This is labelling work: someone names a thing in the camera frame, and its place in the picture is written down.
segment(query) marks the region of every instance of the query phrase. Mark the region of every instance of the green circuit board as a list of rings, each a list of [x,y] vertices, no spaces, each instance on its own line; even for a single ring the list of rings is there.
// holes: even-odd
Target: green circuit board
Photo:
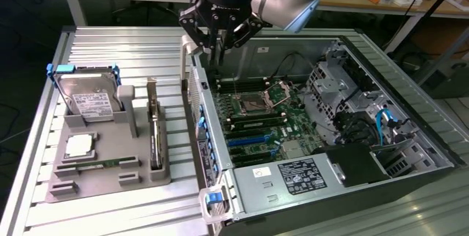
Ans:
[[[300,107],[302,96],[296,95],[295,91],[287,87],[290,97],[283,100],[287,97],[286,89],[279,84],[275,84],[276,82],[279,81],[271,83],[274,86],[267,92],[271,101],[270,105],[263,92],[220,94],[214,91],[218,117],[227,144],[230,141],[268,136],[266,142],[228,146],[231,160],[236,167],[310,155],[315,148],[323,146],[314,124],[305,109]],[[274,124],[270,127],[248,123],[251,127],[248,130],[236,131],[236,129],[231,129],[232,126],[230,127],[227,123],[228,118],[246,119],[250,116],[276,114],[282,114],[280,120],[272,119],[272,121],[268,121]]]

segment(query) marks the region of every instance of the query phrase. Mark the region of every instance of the metal slotted surface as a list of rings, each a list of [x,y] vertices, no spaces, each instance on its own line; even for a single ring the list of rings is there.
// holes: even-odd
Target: metal slotted surface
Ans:
[[[288,35],[268,29],[263,35]],[[123,84],[136,86],[135,106],[146,106],[146,77],[158,79],[158,97],[166,106],[172,182],[163,187],[113,193],[63,203],[44,203],[51,163],[61,130],[65,105],[56,91],[43,93],[32,134],[33,153],[21,160],[5,215],[13,226],[3,222],[0,235],[204,235],[200,218],[198,183],[188,146],[187,121],[179,89],[180,28],[87,27],[63,41],[63,57],[57,63],[108,65],[121,68]],[[433,100],[415,86],[395,64],[379,52],[369,38],[347,29],[305,30],[300,35],[346,36],[369,58],[390,84],[429,122],[451,149],[469,160],[468,134],[446,116]],[[283,235],[468,235],[469,171],[458,170],[438,182],[398,201],[359,211]]]

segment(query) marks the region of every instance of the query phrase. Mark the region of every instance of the warning label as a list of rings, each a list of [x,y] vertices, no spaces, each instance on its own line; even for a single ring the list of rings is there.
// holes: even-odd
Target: warning label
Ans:
[[[311,158],[279,164],[278,169],[291,195],[327,187]]]
[[[112,115],[107,93],[73,94],[73,100],[84,118]]]

